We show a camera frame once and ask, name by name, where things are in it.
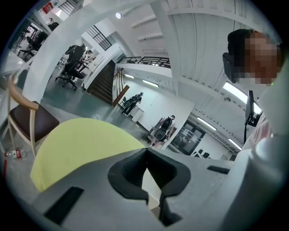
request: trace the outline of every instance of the black metal railing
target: black metal railing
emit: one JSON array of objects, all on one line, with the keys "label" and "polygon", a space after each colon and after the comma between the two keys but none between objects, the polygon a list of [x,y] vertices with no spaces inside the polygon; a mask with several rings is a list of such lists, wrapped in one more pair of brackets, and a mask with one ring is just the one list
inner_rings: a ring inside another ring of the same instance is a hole
[{"label": "black metal railing", "polygon": [[107,38],[98,30],[96,26],[92,26],[86,31],[90,36],[98,42],[98,44],[106,51],[112,44]]},{"label": "black metal railing", "polygon": [[58,8],[63,10],[63,12],[66,13],[67,15],[70,15],[73,9],[75,8],[75,5],[73,5],[69,1],[66,1],[65,3],[61,4]]},{"label": "black metal railing", "polygon": [[123,58],[118,63],[146,64],[171,68],[170,59],[163,57],[127,57]]}]

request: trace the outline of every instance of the white arch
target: white arch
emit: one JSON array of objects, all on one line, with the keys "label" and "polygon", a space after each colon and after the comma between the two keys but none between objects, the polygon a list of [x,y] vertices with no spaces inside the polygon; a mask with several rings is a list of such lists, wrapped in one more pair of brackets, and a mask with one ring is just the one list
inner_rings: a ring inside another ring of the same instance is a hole
[{"label": "white arch", "polygon": [[57,62],[88,28],[117,11],[154,1],[156,0],[94,0],[73,13],[39,49],[27,74],[23,95],[29,100],[40,102]]}]

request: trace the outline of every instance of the round ceiling light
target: round ceiling light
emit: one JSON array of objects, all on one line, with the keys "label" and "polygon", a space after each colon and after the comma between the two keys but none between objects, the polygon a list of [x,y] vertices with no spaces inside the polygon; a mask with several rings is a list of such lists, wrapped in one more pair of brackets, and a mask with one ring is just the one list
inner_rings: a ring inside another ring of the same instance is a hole
[{"label": "round ceiling light", "polygon": [[121,18],[121,13],[117,12],[117,13],[116,13],[116,17],[117,17],[118,19],[120,19],[120,18]]}]

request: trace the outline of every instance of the wooden armrest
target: wooden armrest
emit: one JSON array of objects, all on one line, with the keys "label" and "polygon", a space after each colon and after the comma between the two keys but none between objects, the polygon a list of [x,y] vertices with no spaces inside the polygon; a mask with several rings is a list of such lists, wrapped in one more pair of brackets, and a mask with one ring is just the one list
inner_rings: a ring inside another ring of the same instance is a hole
[{"label": "wooden armrest", "polygon": [[14,77],[16,76],[16,72],[11,74],[9,80],[8,80],[8,90],[9,95],[20,105],[28,107],[29,109],[37,110],[38,104],[28,100],[25,98],[16,88],[16,86],[13,83]]}]

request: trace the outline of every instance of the ceiling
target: ceiling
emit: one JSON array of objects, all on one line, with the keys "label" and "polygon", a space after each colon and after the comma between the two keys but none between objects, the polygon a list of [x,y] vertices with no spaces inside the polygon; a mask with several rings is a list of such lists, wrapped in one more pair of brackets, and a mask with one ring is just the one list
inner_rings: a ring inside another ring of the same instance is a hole
[{"label": "ceiling", "polygon": [[[222,54],[228,52],[227,36],[237,29],[253,28],[278,42],[277,33],[243,0],[162,0],[157,4],[127,9],[121,12],[120,20],[112,22],[130,37],[132,42],[126,42],[135,56],[169,57],[173,78],[128,74],[149,78],[178,97],[193,101],[196,105],[191,116],[203,118],[220,136],[242,146],[245,104],[223,89],[228,80],[222,60]],[[251,83],[237,87],[244,92],[253,90],[256,101],[268,86]]]}]

